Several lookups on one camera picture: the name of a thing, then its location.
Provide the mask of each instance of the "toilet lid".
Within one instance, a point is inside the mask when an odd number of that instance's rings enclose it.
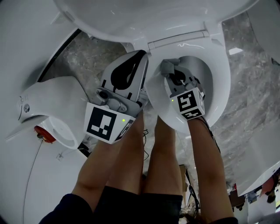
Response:
[[[205,30],[258,0],[54,0],[78,28],[99,39],[145,42]]]

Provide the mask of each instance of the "small white urinal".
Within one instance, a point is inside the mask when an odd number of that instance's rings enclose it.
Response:
[[[85,137],[87,103],[88,97],[75,77],[37,82],[20,95],[17,110],[21,124],[6,140],[39,126],[62,145],[77,149]]]
[[[221,22],[257,0],[55,0],[78,28],[94,37],[120,42],[126,50],[149,53],[145,88],[158,115],[173,129],[189,134],[175,112],[160,64],[179,58],[206,92],[205,118],[212,126],[230,92],[230,68]]]

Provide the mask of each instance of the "toilet hinge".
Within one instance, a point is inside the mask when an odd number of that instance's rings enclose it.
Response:
[[[164,46],[164,45],[181,42],[184,40],[203,38],[203,37],[209,37],[209,33],[206,30],[181,34],[181,35],[165,38],[162,40],[154,41],[154,42],[148,43],[148,46],[149,46],[149,49],[152,50],[152,49]]]

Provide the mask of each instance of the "orange-red object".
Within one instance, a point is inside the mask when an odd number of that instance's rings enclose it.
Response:
[[[56,140],[50,133],[39,126],[35,126],[34,130],[38,133],[37,137],[42,138],[47,143],[53,143]]]

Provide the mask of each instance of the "marble floor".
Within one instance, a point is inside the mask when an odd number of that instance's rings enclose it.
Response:
[[[271,63],[271,58],[257,43],[247,13],[223,22],[223,31],[231,68],[231,92],[223,115],[211,129],[221,150],[227,181],[233,184],[234,167],[242,159],[252,134],[280,118],[280,104],[277,103],[280,67]],[[230,54],[234,48],[241,51]],[[119,43],[90,39],[81,32],[57,57],[43,81],[75,76],[91,100],[102,71],[125,53]],[[150,154],[157,116],[151,104],[146,106],[144,114],[149,132],[145,150]],[[180,164],[186,164],[197,185],[191,139],[181,133],[177,133],[176,138],[177,159]],[[91,148],[95,142],[92,138],[85,139]],[[149,159],[144,161],[144,171]]]

